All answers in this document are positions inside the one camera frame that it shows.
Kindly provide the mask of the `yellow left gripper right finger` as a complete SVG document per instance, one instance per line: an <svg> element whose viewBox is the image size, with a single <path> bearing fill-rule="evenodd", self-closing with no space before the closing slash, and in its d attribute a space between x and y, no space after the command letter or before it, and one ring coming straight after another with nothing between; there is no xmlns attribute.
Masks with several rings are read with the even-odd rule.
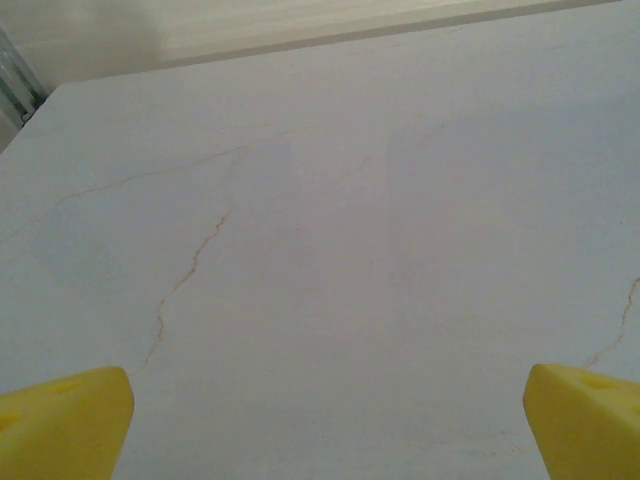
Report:
<svg viewBox="0 0 640 480"><path fill-rule="evenodd" d="M551 479L639 477L639 385L587 370L534 366L523 407Z"/></svg>

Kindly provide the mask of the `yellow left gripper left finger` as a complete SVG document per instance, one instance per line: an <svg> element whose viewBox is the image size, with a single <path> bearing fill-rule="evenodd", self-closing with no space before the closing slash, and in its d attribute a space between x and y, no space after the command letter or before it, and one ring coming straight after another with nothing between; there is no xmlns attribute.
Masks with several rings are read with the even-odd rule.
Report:
<svg viewBox="0 0 640 480"><path fill-rule="evenodd" d="M1 396L3 479L109 479L134 412L126 372L102 367Z"/></svg>

